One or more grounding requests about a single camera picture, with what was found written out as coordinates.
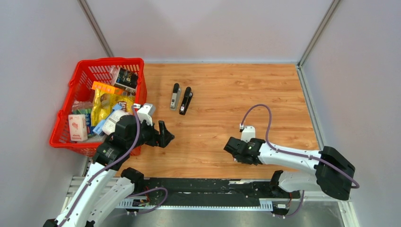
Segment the black stapler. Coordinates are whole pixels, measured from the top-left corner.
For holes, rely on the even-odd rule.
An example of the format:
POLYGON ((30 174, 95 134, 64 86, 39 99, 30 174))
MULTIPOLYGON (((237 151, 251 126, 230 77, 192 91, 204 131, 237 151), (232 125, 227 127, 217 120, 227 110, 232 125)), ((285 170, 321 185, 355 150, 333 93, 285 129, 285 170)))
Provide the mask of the black stapler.
POLYGON ((185 115, 189 104, 192 100, 193 97, 193 92, 192 92, 192 88, 191 87, 187 87, 183 96, 183 100, 182 100, 182 104, 180 106, 180 110, 179 110, 179 114, 180 115, 185 115))

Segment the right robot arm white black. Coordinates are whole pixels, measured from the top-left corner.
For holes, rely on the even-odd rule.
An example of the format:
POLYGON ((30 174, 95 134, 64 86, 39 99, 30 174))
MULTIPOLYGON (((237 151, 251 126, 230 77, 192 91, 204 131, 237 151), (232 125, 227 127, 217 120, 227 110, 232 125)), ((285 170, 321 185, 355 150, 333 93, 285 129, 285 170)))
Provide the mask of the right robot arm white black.
POLYGON ((279 146, 263 139, 243 141, 230 137, 224 150, 243 164, 277 165, 297 170, 295 173, 276 171, 270 192, 282 198, 293 191, 322 191, 341 201, 347 201, 352 188, 355 167, 338 150, 325 146, 323 150, 305 150, 279 146))

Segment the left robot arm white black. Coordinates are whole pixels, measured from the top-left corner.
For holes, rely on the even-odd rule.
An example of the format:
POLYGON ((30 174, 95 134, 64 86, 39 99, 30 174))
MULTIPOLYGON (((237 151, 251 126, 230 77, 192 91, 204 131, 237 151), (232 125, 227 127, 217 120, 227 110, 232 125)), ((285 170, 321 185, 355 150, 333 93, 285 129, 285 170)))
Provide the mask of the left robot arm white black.
POLYGON ((144 175, 129 167, 122 171, 117 183, 104 195, 106 185, 115 176, 131 151, 141 145, 165 148, 174 139, 159 121, 159 130, 137 113, 123 115, 115 130, 96 149, 87 175, 69 205, 57 218, 45 221, 45 227, 97 227, 130 194, 144 195, 144 175))

